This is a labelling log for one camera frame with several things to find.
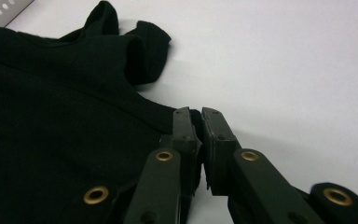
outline white surface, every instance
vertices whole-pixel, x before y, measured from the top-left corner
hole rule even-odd
[[[35,0],[8,28],[59,37],[99,1]],[[358,1],[110,1],[121,31],[151,21],[172,37],[165,70],[141,94],[220,110],[243,147],[294,186],[358,194]],[[231,223],[204,178],[188,223]]]

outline grommet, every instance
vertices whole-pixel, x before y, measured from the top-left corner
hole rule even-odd
[[[258,155],[252,151],[244,151],[241,153],[241,156],[247,161],[257,161],[258,160]]]
[[[173,154],[169,151],[161,151],[156,154],[156,159],[159,161],[170,161],[173,158]]]
[[[342,206],[349,206],[353,204],[351,196],[340,189],[324,189],[324,197],[326,197],[330,202]]]
[[[104,186],[89,189],[84,194],[83,201],[86,204],[97,204],[103,202],[109,195],[109,190]]]

